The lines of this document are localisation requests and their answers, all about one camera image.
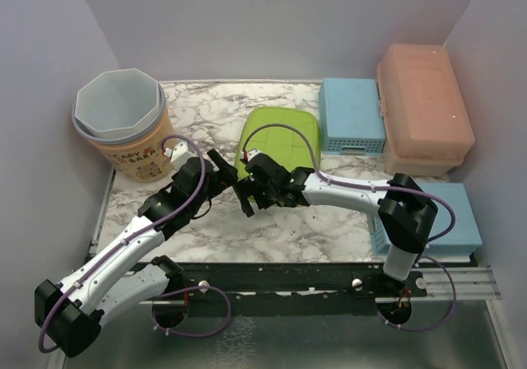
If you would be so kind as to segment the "green plastic tray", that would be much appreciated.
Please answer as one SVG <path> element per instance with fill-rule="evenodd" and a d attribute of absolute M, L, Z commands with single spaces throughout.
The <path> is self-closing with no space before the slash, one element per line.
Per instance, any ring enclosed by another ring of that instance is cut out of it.
<path fill-rule="evenodd" d="M 312 146 L 317 164 L 320 163 L 319 124 L 312 113 L 286 107 L 259 107 L 250 112 L 237 148 L 235 168 L 240 180 L 243 180 L 248 175 L 244 169 L 245 165 L 240 160 L 245 140 L 256 128 L 273 123 L 286 124 L 302 132 Z M 310 152 L 304 140 L 286 128 L 271 127 L 259 131 L 249 140 L 246 146 L 247 151 L 252 149 L 259 149 L 269 155 L 276 163 L 285 167 L 288 171 L 293 171 L 298 166 L 313 166 Z"/>

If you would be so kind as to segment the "small blue perforated basket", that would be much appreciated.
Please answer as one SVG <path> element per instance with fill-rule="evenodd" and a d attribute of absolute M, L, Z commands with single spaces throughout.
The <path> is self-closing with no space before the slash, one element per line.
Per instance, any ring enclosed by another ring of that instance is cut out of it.
<path fill-rule="evenodd" d="M 373 79 L 325 78 L 319 89 L 322 152 L 379 156 L 386 134 Z"/>

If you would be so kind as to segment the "pink translucent lidded box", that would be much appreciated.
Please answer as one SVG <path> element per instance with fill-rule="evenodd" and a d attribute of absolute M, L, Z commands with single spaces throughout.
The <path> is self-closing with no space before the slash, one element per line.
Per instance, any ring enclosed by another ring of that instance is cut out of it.
<path fill-rule="evenodd" d="M 443 176 L 475 138 L 445 47 L 392 44 L 377 66 L 385 171 Z"/>

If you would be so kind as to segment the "large blue perforated basket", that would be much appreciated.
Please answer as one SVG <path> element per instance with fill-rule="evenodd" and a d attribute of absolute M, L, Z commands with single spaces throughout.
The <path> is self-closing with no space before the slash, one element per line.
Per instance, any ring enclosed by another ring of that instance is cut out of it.
<path fill-rule="evenodd" d="M 446 201 L 453 209 L 456 221 L 453 229 L 436 241 L 428 243 L 424 254 L 437 257 L 470 256 L 482 246 L 483 242 L 478 231 L 473 211 L 466 189 L 462 183 L 425 182 L 417 184 L 423 191 L 433 194 Z M 438 213 L 431 229 L 430 237 L 444 231 L 450 225 L 450 214 L 442 204 L 437 204 Z M 381 220 L 375 216 L 367 216 L 370 228 L 372 250 L 377 255 L 387 255 L 390 241 Z"/>

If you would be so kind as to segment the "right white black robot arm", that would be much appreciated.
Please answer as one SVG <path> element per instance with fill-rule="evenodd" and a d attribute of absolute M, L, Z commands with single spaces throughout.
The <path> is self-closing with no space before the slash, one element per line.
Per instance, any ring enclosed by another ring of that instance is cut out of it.
<path fill-rule="evenodd" d="M 390 247 L 380 290 L 396 296 L 408 285 L 408 275 L 424 251 L 438 207 L 415 183 L 400 173 L 390 180 L 358 181 L 335 177 L 299 166 L 292 171 L 259 150 L 243 155 L 247 176 L 239 181 L 237 194 L 245 215 L 272 206 L 295 208 L 331 206 L 377 216 L 389 238 Z"/>

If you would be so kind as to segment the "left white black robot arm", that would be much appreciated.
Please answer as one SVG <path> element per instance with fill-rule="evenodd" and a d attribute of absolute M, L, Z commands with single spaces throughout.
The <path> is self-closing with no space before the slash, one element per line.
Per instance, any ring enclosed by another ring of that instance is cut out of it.
<path fill-rule="evenodd" d="M 62 350 L 75 357 L 90 347 L 117 316 L 149 298 L 180 297 L 209 292 L 209 282 L 194 281 L 166 256 L 143 269 L 132 267 L 177 231 L 197 218 L 198 211 L 237 183 L 234 166 L 212 149 L 190 157 L 164 189 L 148 197 L 138 214 L 98 255 L 58 283 L 44 280 L 35 289 L 35 323 L 39 350 Z"/>

